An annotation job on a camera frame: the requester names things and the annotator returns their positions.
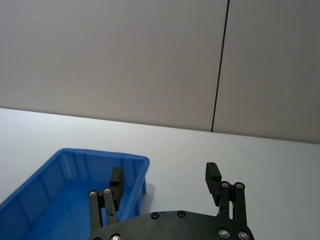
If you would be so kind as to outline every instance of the blue plastic bin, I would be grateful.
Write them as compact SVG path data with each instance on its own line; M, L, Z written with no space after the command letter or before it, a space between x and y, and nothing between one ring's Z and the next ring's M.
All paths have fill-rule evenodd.
M88 240L88 192L109 186L114 167L125 187L117 217L139 216L149 159L125 153L62 149L0 205L1 240ZM106 224L106 211L101 211Z

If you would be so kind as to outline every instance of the white table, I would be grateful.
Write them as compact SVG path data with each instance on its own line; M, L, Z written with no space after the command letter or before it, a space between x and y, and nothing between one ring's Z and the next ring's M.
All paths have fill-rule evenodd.
M216 215L206 162L246 185L256 240L318 239L320 145L0 108L0 202L61 148L147 156L142 214Z

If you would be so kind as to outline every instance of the table surface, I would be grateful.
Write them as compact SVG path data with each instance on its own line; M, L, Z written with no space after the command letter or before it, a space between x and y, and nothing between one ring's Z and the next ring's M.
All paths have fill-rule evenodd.
M216 215L205 181L206 162L215 162L222 180L246 185L255 239L318 238L318 144L0 108L0 202L62 148L148 157L142 214Z

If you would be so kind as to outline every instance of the bolt head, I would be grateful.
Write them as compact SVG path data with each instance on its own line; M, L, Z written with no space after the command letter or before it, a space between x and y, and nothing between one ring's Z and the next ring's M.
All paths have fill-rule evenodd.
M242 183L237 183L235 185L238 189L243 189L245 186Z
M229 187L229 184L227 182L223 182L221 185L225 188Z
M238 236L241 240L248 240L249 239L249 235L248 233L246 233L245 231L240 231L238 233Z
M224 238L224 239L230 237L230 233L229 233L229 231L226 230L226 229L220 229L220 230L219 230L219 235L220 235L220 237L222 237L222 238Z
M118 234L113 235L113 236L111 236L110 240L121 240L121 236Z

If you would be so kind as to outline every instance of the gray wall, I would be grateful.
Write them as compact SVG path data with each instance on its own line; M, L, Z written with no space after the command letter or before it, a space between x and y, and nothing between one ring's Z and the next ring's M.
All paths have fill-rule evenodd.
M320 143L320 2L231 0L213 130Z
M226 0L1 0L0 107L210 131Z

